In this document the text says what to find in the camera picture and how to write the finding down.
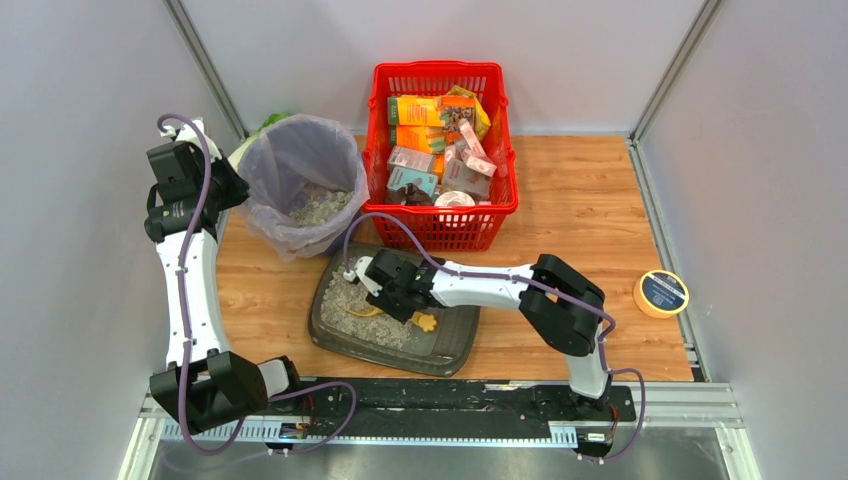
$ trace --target transparent trash bag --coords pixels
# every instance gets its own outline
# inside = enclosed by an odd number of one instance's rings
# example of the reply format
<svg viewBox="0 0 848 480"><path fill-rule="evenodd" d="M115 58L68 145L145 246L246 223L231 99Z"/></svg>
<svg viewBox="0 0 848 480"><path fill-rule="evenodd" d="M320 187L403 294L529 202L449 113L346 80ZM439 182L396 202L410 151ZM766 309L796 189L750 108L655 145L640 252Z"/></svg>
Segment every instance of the transparent trash bag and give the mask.
<svg viewBox="0 0 848 480"><path fill-rule="evenodd" d="M284 260L324 253L368 200L365 168L353 136L336 121L294 115L263 129L239 162L250 185L239 207L248 228ZM352 192L341 211L317 226L301 227L292 212L309 202L306 192Z"/></svg>

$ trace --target yellow object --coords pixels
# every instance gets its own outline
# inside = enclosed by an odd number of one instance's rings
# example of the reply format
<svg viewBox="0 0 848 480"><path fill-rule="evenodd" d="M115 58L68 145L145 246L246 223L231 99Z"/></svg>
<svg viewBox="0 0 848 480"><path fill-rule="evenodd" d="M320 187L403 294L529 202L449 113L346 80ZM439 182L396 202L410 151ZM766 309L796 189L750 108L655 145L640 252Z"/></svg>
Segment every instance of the yellow object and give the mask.
<svg viewBox="0 0 848 480"><path fill-rule="evenodd" d="M353 310L348 310L344 307L342 307L342 310L344 310L345 312L347 312L351 315L356 315L357 317L373 317L374 315L378 315L380 313L383 313L383 311L380 310L377 307L372 307L371 310L369 310L367 312L354 312Z"/></svg>
<svg viewBox="0 0 848 480"><path fill-rule="evenodd" d="M483 110L483 105L480 105L480 100L477 100L477 94L470 90L466 90L459 85L454 85L453 88L448 90L447 95L460 95L474 99L474 134L477 135L479 140L483 140L483 137L489 133L489 128L492 126L492 122L489 120L489 115L487 115L486 111Z"/></svg>
<svg viewBox="0 0 848 480"><path fill-rule="evenodd" d="M432 332L436 330L436 326L439 324L439 321L436 320L436 317L427 313L415 312L412 314L412 323L421 327L421 330L425 332Z"/></svg>
<svg viewBox="0 0 848 480"><path fill-rule="evenodd" d="M441 127L438 97L416 97L403 95L389 97L389 125L418 125Z"/></svg>
<svg viewBox="0 0 848 480"><path fill-rule="evenodd" d="M666 270L651 270L633 286L633 300L647 315L668 318L689 305L689 289L677 275Z"/></svg>

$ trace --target white wall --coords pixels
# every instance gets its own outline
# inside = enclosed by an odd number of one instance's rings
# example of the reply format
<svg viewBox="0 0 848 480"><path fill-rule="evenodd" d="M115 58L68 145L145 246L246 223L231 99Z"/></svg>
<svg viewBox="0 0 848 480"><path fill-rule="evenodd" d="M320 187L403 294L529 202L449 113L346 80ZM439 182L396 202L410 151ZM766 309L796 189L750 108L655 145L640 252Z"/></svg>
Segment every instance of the white wall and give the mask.
<svg viewBox="0 0 848 480"><path fill-rule="evenodd" d="M184 0L248 129L367 127L381 62L494 61L513 132L630 131L703 0Z"/></svg>
<svg viewBox="0 0 848 480"><path fill-rule="evenodd" d="M0 478L114 478L167 342L156 118L235 137L161 2L3 2L0 45Z"/></svg>
<svg viewBox="0 0 848 480"><path fill-rule="evenodd" d="M646 161L766 479L844 478L848 3L728 0Z"/></svg>

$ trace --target yellow tape roll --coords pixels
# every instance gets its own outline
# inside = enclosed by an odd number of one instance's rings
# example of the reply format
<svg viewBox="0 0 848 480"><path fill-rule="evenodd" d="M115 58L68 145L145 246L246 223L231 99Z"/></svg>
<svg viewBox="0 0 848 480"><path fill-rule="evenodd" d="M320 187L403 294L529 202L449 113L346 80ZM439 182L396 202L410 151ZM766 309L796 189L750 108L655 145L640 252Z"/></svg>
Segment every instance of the yellow tape roll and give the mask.
<svg viewBox="0 0 848 480"><path fill-rule="evenodd" d="M633 286L633 300L647 315L668 318L689 305L689 289L677 275L651 270Z"/></svg>

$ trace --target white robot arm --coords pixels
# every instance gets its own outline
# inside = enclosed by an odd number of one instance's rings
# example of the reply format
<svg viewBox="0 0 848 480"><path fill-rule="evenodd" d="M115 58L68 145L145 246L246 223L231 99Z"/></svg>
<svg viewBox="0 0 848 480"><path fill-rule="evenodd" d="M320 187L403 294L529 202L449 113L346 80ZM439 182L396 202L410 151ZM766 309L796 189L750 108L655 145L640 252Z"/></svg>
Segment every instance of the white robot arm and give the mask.
<svg viewBox="0 0 848 480"><path fill-rule="evenodd" d="M599 310L604 301L600 288L547 254L535 264L509 268L437 262L444 268L436 269L426 261L415 265L381 250L374 257L360 257L345 278L361 281L370 293L368 302L401 321L428 307L477 305L519 311L548 345L565 354L571 390L590 401L606 401L610 376L603 369L598 346L601 318L511 278L534 279Z"/></svg>
<svg viewBox="0 0 848 480"><path fill-rule="evenodd" d="M200 120L194 120L202 130ZM171 416L178 417L179 372L189 370L186 388L186 420L190 433L264 410L268 398L296 387L297 372L286 357L256 365L233 353L221 323L215 262L218 254L215 230L221 212L247 199L248 185L233 170L211 139L205 138L214 160L206 202L180 268L179 256L191 216L197 208L203 181L204 158L191 128L166 129L163 136L174 141L147 152L157 183L147 200L144 228L156 244L165 271L168 291L168 353L166 370L150 377L151 395ZM156 205L156 197L162 199ZM185 279L185 301L191 327L191 357L183 365L186 332L177 272ZM200 372L209 378L198 379Z"/></svg>

